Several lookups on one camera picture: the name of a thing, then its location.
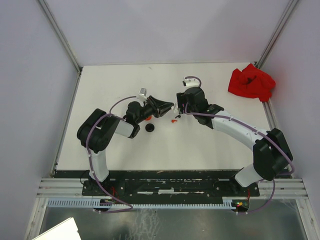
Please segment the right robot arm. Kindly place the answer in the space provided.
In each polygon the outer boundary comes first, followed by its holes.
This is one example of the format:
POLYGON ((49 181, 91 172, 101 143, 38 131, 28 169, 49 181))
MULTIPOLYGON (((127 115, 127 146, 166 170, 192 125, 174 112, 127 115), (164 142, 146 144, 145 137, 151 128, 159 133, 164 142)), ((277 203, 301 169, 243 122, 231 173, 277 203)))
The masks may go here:
POLYGON ((252 151, 253 163, 240 169, 229 183, 234 195, 242 195, 257 181, 272 181, 293 165, 289 145, 278 128, 265 130, 237 119, 223 107, 209 104, 199 86, 177 93, 176 98, 180 114, 194 116, 199 124, 227 134, 252 151))

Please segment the white earbud charging case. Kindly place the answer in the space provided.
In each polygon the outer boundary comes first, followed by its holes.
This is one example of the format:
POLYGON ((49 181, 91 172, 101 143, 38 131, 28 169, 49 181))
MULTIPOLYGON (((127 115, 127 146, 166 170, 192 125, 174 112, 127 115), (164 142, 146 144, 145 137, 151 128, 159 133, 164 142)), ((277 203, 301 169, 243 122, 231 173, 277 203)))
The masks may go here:
POLYGON ((179 113, 179 106, 178 106, 177 103, 175 103, 175 104, 172 106, 171 109, 172 109, 172 111, 173 111, 174 113, 176 113, 176 114, 179 113))

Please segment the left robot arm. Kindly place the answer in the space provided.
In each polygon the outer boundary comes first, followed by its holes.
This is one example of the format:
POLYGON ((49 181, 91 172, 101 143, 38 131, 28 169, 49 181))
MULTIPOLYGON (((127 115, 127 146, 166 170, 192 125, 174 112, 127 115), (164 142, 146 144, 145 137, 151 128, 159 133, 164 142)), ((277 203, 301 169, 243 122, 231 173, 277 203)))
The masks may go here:
POLYGON ((111 189, 111 183, 106 180, 109 176, 106 148, 113 135, 133 139, 140 131, 141 122, 151 116, 163 117, 173 107, 174 103, 150 95, 143 101, 143 105, 138 101, 130 102, 122 118, 97 108, 80 126, 76 136, 88 153, 89 176, 96 180, 93 189, 99 195, 106 195, 111 189))

